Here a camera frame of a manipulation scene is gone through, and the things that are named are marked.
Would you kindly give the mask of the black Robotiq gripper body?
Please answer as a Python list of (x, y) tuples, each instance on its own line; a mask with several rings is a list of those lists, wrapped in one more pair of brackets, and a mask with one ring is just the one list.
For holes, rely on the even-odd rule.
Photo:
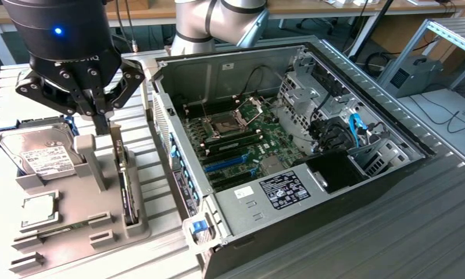
[(30, 54), (31, 70), (67, 97), (55, 97), (58, 111), (83, 115), (111, 110), (105, 94), (121, 66), (105, 14), (105, 1), (3, 1), (2, 5)]

